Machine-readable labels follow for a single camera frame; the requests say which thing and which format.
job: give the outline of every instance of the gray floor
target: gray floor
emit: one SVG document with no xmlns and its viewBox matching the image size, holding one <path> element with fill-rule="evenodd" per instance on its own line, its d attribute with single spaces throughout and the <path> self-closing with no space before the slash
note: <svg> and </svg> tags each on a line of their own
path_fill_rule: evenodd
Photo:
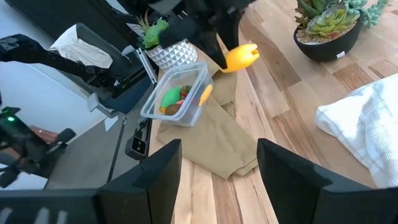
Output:
<svg viewBox="0 0 398 224">
<path fill-rule="evenodd" d="M 136 107 L 127 115 L 113 179 L 138 164 L 124 153 L 126 142 L 139 127 L 140 110 L 152 92 L 149 88 Z M 104 121 L 71 142 L 47 182 L 46 189 L 97 188 L 106 183 L 111 168 L 116 143 L 123 123 L 123 115 L 113 127 L 105 131 Z"/>
</svg>

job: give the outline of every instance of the brown fabric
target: brown fabric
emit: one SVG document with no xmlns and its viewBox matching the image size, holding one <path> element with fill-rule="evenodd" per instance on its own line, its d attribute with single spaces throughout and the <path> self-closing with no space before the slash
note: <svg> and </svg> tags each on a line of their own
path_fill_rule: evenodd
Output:
<svg viewBox="0 0 398 224">
<path fill-rule="evenodd" d="M 194 127 L 184 128 L 162 123 L 156 139 L 167 144 L 182 140 L 185 158 L 227 179 L 232 173 L 245 175 L 257 166 L 256 142 L 235 122 L 234 98 L 236 74 L 225 74 L 214 62 L 201 55 L 213 75 L 212 96 Z"/>
</svg>

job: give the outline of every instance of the yellow object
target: yellow object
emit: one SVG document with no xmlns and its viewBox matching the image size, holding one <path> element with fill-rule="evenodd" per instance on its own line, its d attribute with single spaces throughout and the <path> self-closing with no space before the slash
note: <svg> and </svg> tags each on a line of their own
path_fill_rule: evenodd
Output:
<svg viewBox="0 0 398 224">
<path fill-rule="evenodd" d="M 220 68 L 220 70 L 224 73 L 236 72 L 252 65 L 259 57 L 257 44 L 240 45 L 225 55 L 227 69 Z"/>
<path fill-rule="evenodd" d="M 203 91 L 203 93 L 200 96 L 199 106 L 203 106 L 203 104 L 205 104 L 206 100 L 209 98 L 212 91 L 213 91 L 212 85 L 206 86 L 205 91 Z"/>
</svg>

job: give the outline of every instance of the clear plastic container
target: clear plastic container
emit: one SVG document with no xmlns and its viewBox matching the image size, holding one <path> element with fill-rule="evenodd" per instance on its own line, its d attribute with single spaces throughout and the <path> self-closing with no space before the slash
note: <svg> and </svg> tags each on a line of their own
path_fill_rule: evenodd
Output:
<svg viewBox="0 0 398 224">
<path fill-rule="evenodd" d="M 172 116 L 160 112 L 160 102 L 167 91 L 176 86 L 190 85 L 191 90 L 185 98 L 181 108 Z M 205 89 L 213 86 L 207 64 L 196 62 L 171 68 L 160 79 L 154 91 L 141 109 L 141 116 L 161 119 L 169 124 L 191 127 L 197 121 L 206 103 L 199 106 L 200 98 Z"/>
</svg>

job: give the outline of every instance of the white cloth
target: white cloth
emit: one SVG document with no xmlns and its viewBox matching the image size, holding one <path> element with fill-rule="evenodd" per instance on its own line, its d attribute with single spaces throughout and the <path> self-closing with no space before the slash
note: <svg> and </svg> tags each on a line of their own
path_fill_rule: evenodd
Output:
<svg viewBox="0 0 398 224">
<path fill-rule="evenodd" d="M 82 62 L 84 65 L 95 65 L 101 68 L 109 68 L 113 61 L 105 51 L 79 39 L 76 25 L 67 29 L 51 45 L 49 50 L 56 50 L 62 57 L 74 62 Z"/>
<path fill-rule="evenodd" d="M 398 74 L 319 107 L 315 124 L 337 137 L 379 188 L 398 187 Z"/>
</svg>

